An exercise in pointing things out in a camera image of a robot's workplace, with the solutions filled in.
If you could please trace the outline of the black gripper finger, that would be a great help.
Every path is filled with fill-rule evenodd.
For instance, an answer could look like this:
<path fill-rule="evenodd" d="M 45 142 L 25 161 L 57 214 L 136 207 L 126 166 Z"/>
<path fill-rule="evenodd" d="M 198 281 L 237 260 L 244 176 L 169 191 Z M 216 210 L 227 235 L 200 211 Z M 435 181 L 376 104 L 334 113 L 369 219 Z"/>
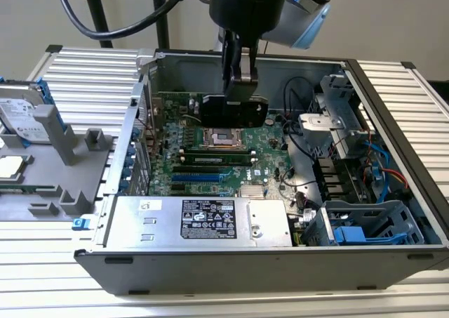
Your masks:
<path fill-rule="evenodd" d="M 255 66 L 253 49 L 241 48 L 241 78 L 235 79 L 228 87 L 224 87 L 227 102 L 245 102 L 254 94 L 258 85 L 258 74 Z"/>
<path fill-rule="evenodd" d="M 228 87 L 235 79 L 241 78 L 241 41 L 230 30 L 224 31 L 222 41 L 222 79 Z"/>

